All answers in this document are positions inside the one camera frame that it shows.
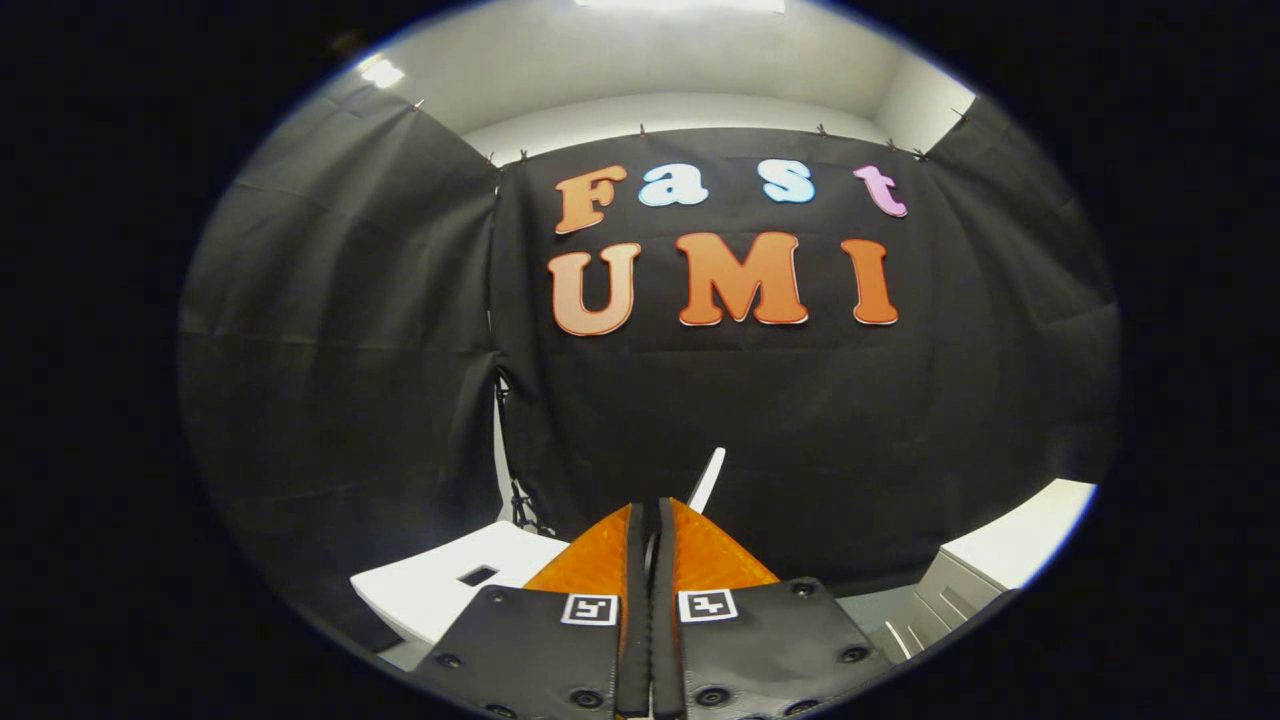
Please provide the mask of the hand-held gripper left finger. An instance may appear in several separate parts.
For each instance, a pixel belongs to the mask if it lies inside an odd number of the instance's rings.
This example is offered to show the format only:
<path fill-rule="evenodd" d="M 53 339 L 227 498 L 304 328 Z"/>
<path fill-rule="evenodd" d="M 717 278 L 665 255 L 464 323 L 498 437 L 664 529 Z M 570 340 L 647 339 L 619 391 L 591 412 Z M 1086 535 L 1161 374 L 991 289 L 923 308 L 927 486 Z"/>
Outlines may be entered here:
<path fill-rule="evenodd" d="M 489 719 L 646 716 L 650 515 L 625 505 L 524 585 L 481 588 L 413 682 Z"/>

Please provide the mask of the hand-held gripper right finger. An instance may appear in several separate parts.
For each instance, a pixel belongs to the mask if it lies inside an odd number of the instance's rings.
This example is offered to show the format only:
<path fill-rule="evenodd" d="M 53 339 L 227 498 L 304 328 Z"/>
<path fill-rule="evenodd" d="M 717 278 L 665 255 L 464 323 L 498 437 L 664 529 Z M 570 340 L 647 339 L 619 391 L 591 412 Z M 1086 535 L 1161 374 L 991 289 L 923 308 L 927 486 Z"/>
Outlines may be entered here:
<path fill-rule="evenodd" d="M 820 580 L 777 577 L 681 501 L 655 507 L 655 717 L 810 717 L 892 671 Z"/>

